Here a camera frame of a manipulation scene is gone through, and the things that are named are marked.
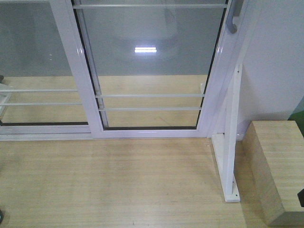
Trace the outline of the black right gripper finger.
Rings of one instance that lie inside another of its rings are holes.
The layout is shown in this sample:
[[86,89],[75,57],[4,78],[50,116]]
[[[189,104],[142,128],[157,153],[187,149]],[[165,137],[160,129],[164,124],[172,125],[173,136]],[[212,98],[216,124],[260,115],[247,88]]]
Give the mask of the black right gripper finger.
[[301,207],[304,207],[304,189],[300,190],[297,194],[298,200],[300,202]]

